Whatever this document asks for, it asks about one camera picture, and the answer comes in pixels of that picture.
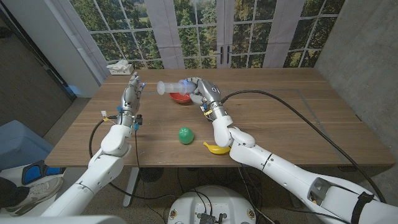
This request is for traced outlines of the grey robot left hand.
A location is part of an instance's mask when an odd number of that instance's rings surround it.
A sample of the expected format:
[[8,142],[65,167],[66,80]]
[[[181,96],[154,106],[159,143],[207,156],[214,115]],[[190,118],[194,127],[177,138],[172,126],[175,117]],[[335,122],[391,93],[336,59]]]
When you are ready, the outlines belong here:
[[118,109],[119,115],[117,118],[117,124],[132,126],[137,120],[141,93],[143,92],[144,87],[145,83],[142,83],[140,76],[137,72],[134,72],[121,96],[121,105]]

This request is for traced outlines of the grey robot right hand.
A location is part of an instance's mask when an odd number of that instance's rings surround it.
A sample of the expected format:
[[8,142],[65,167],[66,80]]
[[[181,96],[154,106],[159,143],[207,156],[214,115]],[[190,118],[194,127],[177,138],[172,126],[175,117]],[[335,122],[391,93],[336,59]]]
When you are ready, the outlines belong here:
[[183,82],[194,86],[194,90],[188,94],[194,104],[200,106],[207,119],[214,121],[227,115],[221,102],[221,93],[214,83],[199,77],[189,77]]

